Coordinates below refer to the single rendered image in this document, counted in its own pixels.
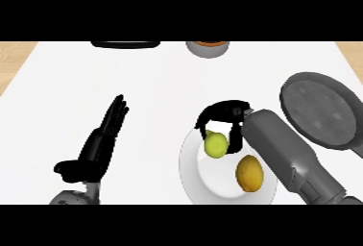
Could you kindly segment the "grey bowl with orange content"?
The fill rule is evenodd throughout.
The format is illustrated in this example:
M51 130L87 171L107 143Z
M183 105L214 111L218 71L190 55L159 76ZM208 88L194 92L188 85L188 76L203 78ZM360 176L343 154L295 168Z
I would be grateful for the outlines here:
M187 41L185 45L190 52L197 57L212 59L219 57L227 52L230 43L227 41Z

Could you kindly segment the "black flat object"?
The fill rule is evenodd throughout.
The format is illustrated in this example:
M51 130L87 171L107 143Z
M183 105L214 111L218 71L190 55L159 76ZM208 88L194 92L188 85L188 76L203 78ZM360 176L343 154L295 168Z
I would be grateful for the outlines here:
M143 49L159 46L159 41L91 41L90 44L100 48Z

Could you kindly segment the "white round plate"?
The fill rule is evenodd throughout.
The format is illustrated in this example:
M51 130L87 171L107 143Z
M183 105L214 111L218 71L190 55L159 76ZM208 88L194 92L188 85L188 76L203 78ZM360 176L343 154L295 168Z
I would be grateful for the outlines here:
M246 155L256 158L264 171L262 185L255 192L244 192L236 182L236 166ZM190 130L180 149L178 172L194 204L268 205L273 202L277 178L246 141L236 154L214 159L203 152L199 131Z

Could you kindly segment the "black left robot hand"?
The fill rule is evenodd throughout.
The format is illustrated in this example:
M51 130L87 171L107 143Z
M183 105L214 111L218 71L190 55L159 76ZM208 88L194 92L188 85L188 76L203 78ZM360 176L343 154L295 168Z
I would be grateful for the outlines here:
M60 175L66 183L97 183L101 180L126 112L123 95L118 95L104 113L100 126L90 133L78 158L60 161L54 165L54 173Z

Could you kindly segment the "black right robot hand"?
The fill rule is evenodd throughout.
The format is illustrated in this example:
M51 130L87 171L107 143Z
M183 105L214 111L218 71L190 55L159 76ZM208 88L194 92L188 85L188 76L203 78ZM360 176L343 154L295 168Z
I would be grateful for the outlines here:
M194 129L199 130L202 139L206 139L205 125L209 121L231 123L230 144L227 153L234 154L242 149L240 123L252 112L249 103L239 100L221 101L209 105L200 112Z

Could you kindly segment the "green pear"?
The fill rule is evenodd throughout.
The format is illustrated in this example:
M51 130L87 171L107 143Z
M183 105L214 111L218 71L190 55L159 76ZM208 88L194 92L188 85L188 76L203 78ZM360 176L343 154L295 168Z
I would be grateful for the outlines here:
M227 141L225 136L221 133L206 131L205 140L203 140L205 154L211 158L219 159L227 154L227 150L228 150L228 141Z

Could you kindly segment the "dark grey frying pan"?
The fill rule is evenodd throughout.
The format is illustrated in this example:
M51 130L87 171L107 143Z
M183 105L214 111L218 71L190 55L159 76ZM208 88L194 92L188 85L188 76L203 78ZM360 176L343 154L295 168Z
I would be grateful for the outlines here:
M298 133L326 149L351 150L363 159L363 101L332 77L293 74L278 92L280 108Z

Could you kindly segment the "yellow lemon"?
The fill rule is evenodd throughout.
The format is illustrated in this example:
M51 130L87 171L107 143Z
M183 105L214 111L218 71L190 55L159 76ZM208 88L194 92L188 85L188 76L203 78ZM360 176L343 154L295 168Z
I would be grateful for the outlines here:
M246 155L236 166L236 182L244 192L255 192L264 182L264 170L258 159Z

